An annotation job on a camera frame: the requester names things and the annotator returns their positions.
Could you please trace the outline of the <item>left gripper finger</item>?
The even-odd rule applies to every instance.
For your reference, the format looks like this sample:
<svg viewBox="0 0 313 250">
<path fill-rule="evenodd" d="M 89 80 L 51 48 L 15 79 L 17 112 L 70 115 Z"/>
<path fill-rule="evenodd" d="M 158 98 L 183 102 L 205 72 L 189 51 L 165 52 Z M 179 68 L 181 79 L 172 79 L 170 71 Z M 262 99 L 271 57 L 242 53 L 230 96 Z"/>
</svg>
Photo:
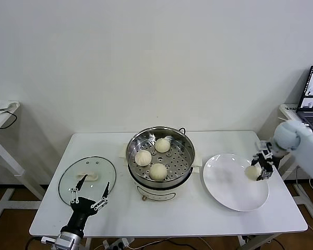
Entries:
<svg viewBox="0 0 313 250">
<path fill-rule="evenodd" d="M 87 174 L 83 176 L 81 180 L 78 181 L 75 187 L 69 188 L 69 192 L 71 194 L 70 203 L 79 203 L 79 192 L 87 178 Z"/>
<path fill-rule="evenodd" d="M 109 186 L 110 186 L 110 183 L 108 182 L 101 199 L 98 200 L 97 202 L 95 202 L 93 205 L 91 205 L 91 208 L 93 208 L 93 209 L 101 209 L 108 203 L 108 199 L 107 198 L 108 198 L 108 195 L 109 195 Z"/>
</svg>

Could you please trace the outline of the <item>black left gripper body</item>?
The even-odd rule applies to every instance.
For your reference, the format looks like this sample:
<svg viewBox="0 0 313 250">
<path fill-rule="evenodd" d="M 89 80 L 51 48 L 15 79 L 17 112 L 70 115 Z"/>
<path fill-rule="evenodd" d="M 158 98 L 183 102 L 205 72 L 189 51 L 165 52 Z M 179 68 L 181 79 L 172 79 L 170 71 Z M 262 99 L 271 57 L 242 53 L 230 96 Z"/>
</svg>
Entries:
<svg viewBox="0 0 313 250">
<path fill-rule="evenodd" d="M 66 226 L 62 227 L 61 232 L 68 232 L 77 236 L 84 236 L 84 228 L 89 216 L 93 216 L 97 211 L 91 206 L 95 204 L 95 201 L 79 197 L 78 203 L 76 199 L 71 201 L 70 206 L 73 210 L 69 222 Z"/>
</svg>

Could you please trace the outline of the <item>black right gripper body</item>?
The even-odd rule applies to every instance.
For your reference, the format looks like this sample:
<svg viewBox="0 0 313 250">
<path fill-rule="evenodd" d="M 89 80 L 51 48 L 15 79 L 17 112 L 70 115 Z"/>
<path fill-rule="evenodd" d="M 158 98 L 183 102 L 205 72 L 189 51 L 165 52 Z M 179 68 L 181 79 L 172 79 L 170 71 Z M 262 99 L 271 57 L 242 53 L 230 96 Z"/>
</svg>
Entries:
<svg viewBox="0 0 313 250">
<path fill-rule="evenodd" d="M 271 170 L 272 169 L 272 157 L 265 158 L 262 153 L 258 154 L 259 157 L 259 165 L 264 170 Z"/>
</svg>

